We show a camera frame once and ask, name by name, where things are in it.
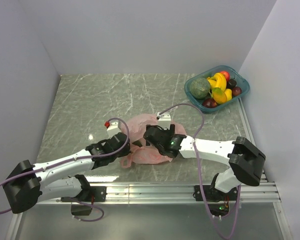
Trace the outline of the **pink plastic bag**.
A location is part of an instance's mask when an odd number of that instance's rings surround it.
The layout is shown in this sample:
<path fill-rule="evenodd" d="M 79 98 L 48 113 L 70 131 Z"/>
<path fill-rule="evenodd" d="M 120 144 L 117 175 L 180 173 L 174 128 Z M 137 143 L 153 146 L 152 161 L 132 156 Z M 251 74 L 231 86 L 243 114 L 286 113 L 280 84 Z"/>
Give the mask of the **pink plastic bag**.
<path fill-rule="evenodd" d="M 143 113 L 129 119 L 126 124 L 129 130 L 130 151 L 131 153 L 120 159 L 122 168 L 130 168 L 132 163 L 139 165 L 155 165 L 164 162 L 171 162 L 173 159 L 161 155 L 153 146 L 146 146 L 143 135 L 147 125 L 157 125 L 157 116 L 154 114 Z"/>

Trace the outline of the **dark red apple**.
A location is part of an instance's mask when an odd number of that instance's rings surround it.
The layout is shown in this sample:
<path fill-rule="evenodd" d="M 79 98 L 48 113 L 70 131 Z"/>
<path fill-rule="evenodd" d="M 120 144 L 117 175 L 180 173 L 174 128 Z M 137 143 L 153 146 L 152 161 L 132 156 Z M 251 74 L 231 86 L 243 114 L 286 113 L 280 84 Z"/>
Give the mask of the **dark red apple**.
<path fill-rule="evenodd" d="M 216 108 L 218 106 L 218 104 L 213 98 L 206 98 L 202 102 L 202 106 L 205 108 L 213 109 L 213 108 Z"/>

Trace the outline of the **yellow orange mango with leaf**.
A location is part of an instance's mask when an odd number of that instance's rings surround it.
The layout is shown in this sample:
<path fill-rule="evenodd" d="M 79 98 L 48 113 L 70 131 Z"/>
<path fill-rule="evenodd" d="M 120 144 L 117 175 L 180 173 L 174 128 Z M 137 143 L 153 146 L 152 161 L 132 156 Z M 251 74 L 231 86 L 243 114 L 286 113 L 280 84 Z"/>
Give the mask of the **yellow orange mango with leaf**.
<path fill-rule="evenodd" d="M 215 87 L 211 90 L 212 98 L 217 102 L 217 104 L 222 105 L 227 102 L 227 96 L 223 90 L 219 87 Z"/>

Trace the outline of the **yellow banana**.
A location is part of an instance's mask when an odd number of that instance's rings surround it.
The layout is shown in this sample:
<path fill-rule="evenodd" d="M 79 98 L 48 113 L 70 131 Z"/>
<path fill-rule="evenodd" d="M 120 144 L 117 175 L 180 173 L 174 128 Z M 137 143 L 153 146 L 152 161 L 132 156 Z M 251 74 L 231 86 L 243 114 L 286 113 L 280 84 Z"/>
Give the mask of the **yellow banana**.
<path fill-rule="evenodd" d="M 226 90 L 227 80 L 222 73 L 217 72 L 212 77 L 208 77 L 207 80 L 211 89 L 220 88 L 222 91 Z"/>

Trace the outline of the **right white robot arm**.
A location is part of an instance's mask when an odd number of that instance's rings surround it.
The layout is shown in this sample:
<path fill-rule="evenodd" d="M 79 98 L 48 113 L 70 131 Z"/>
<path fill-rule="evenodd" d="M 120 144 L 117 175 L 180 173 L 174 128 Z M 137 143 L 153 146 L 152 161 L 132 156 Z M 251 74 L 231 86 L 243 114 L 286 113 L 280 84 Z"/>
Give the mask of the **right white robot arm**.
<path fill-rule="evenodd" d="M 176 134 L 174 130 L 173 125 L 169 129 L 148 125 L 143 138 L 146 145 L 155 147 L 162 156 L 199 158 L 228 166 L 213 177 L 210 186 L 203 187 L 207 201 L 233 200 L 238 195 L 238 186 L 260 185 L 266 156 L 247 138 L 239 136 L 234 141 L 214 141 Z"/>

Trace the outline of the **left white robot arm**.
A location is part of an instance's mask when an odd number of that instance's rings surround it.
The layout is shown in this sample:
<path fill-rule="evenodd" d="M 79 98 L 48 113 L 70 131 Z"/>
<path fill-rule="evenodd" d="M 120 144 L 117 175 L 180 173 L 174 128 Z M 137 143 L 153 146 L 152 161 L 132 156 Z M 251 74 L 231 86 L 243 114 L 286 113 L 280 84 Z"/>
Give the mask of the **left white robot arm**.
<path fill-rule="evenodd" d="M 79 201 L 91 195 L 81 174 L 105 167 L 130 153 L 129 136 L 119 132 L 70 156 L 44 163 L 24 160 L 8 175 L 3 190 L 14 214 L 23 213 L 41 201 L 70 197 Z"/>

